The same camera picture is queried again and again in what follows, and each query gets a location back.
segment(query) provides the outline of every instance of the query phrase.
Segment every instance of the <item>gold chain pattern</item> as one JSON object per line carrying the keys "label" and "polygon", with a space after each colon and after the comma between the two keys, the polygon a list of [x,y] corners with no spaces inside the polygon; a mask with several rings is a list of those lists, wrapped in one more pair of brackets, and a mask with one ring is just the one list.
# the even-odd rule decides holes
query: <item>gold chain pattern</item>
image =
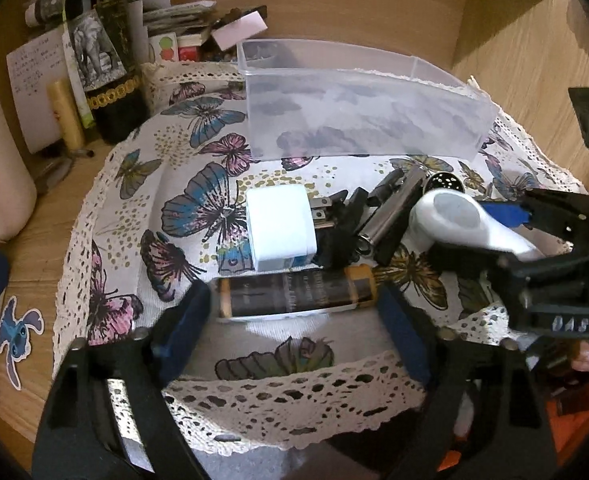
{"label": "gold chain pattern", "polygon": [[93,110],[97,110],[98,108],[111,105],[119,99],[126,97],[127,94],[134,92],[134,90],[139,88],[140,85],[141,78],[136,75],[132,79],[127,80],[125,83],[121,83],[116,88],[111,88],[110,90],[107,90],[106,92],[103,92],[99,95],[88,97],[88,106]]}

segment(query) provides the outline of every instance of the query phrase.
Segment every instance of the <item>butterfly print tablecloth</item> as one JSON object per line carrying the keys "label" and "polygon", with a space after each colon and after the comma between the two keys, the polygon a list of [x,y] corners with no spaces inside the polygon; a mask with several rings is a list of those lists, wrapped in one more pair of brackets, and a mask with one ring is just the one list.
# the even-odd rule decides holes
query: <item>butterfly print tablecloth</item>
{"label": "butterfly print tablecloth", "polygon": [[[425,155],[289,158],[255,162],[242,86],[210,94],[179,84],[168,107],[117,146],[72,234],[58,293],[55,369],[77,335],[99,344],[151,326],[196,278],[254,272],[244,208],[250,187],[303,184],[310,196],[372,189],[393,168],[420,162],[452,171],[475,197],[517,198],[526,187],[583,190],[543,156],[502,111],[473,161]],[[523,233],[545,253],[564,244]],[[507,318],[486,284],[439,275],[411,239],[393,280],[438,325],[495,343]],[[138,439],[118,382],[120,429]],[[304,447],[344,431],[375,429],[423,398],[393,351],[376,311],[287,320],[208,323],[166,400],[190,446],[229,454],[261,445]]]}

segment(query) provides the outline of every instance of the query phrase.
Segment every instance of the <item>dark wine bottle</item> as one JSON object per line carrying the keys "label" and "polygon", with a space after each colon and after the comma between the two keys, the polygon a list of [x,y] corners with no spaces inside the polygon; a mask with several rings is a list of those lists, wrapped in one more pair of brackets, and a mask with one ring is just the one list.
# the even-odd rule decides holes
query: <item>dark wine bottle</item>
{"label": "dark wine bottle", "polygon": [[124,0],[65,0],[70,42],[97,129],[116,144],[148,118]]}

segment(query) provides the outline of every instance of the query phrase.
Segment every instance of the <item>handwritten note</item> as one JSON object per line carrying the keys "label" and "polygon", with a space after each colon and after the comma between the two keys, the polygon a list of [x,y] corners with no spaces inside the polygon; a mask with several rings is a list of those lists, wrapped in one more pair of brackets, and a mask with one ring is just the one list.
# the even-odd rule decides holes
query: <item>handwritten note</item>
{"label": "handwritten note", "polygon": [[18,120],[30,153],[38,152],[61,137],[46,86],[66,78],[60,28],[19,47],[6,57]]}

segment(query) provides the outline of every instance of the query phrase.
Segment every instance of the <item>pink sticky note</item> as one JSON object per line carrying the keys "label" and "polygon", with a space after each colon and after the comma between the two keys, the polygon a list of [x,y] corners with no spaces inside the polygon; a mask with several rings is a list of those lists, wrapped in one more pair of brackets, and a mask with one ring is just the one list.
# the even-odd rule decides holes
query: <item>pink sticky note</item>
{"label": "pink sticky note", "polygon": [[266,22],[263,21],[258,10],[255,10],[228,25],[223,25],[222,28],[213,30],[212,37],[221,50],[228,50],[239,41],[256,36],[267,28]]}

